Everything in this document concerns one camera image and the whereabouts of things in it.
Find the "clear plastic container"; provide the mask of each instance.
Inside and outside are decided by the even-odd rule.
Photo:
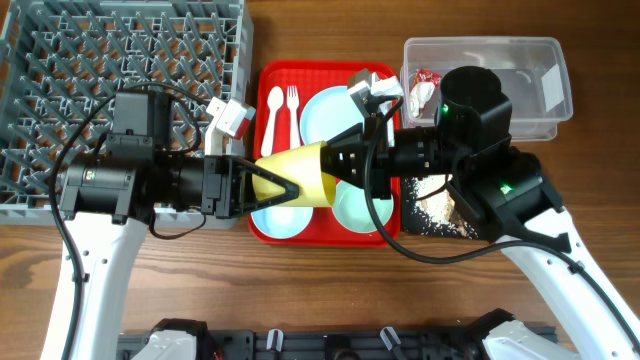
[[[493,70],[502,91],[511,99],[513,114],[509,132],[514,140],[548,141],[557,124],[573,116],[571,87],[560,43],[540,37],[445,37],[412,38],[404,44],[401,82],[411,91],[416,70],[444,76],[461,66]],[[402,108],[404,127],[433,126],[439,89],[418,117],[411,115],[409,101]]]

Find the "black base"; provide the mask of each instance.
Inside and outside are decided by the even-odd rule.
[[[457,339],[464,327],[430,327],[420,331],[397,331],[402,342],[401,349],[408,360],[462,360]],[[534,333],[554,343],[558,342],[555,327],[529,327]],[[266,350],[267,333],[249,330],[210,331],[216,343],[222,347],[218,352],[221,360],[335,360],[339,351],[335,344],[350,343],[362,360],[395,360],[379,332],[285,332],[282,352],[279,357]],[[148,341],[149,334],[120,336],[117,360],[132,359]]]

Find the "plate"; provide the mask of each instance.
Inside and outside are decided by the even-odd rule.
[[[302,110],[300,135],[305,144],[331,140],[364,117],[347,93],[346,86],[334,86],[315,94]]]
[[[300,234],[312,216],[311,207],[272,206],[251,213],[251,219],[261,233],[281,240]]]
[[[382,225],[386,225],[393,213],[393,197],[389,200],[373,199],[373,207]],[[340,181],[336,189],[336,202],[332,209],[336,220],[347,230],[359,234],[376,231],[364,199],[364,190],[346,181]]]

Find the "red tray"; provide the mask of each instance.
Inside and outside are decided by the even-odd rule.
[[[393,70],[381,63],[365,62],[333,62],[333,61],[276,61],[269,64],[260,75],[260,87],[258,89],[258,112],[256,114],[255,139],[253,145],[254,159],[261,158],[260,147],[262,138],[267,127],[269,108],[267,106],[267,96],[274,86],[280,86],[285,92],[289,85],[298,87],[300,96],[300,107],[298,116],[302,114],[302,109],[313,95],[318,92],[337,85],[347,85],[349,78],[358,71],[367,68],[369,71],[378,73],[382,79],[395,76]],[[278,111],[275,125],[275,138],[273,142],[273,153],[278,153],[289,149],[289,110],[286,104]],[[393,119],[396,129],[400,128],[400,117],[396,115]],[[394,209],[391,219],[385,228],[392,237],[400,233],[400,179],[391,180],[391,191],[393,194]],[[270,238],[260,232],[249,217],[249,229],[251,233],[267,244],[277,245],[314,245],[314,246],[346,246],[346,247],[381,247],[386,242],[377,232],[370,234],[358,234],[351,232],[333,216],[331,208],[313,209],[311,222],[300,234],[285,240]]]

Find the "green light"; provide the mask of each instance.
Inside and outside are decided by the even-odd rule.
[[[513,188],[507,184],[504,184],[500,187],[500,191],[502,191],[503,194],[507,195],[508,193],[510,193],[513,190]]]

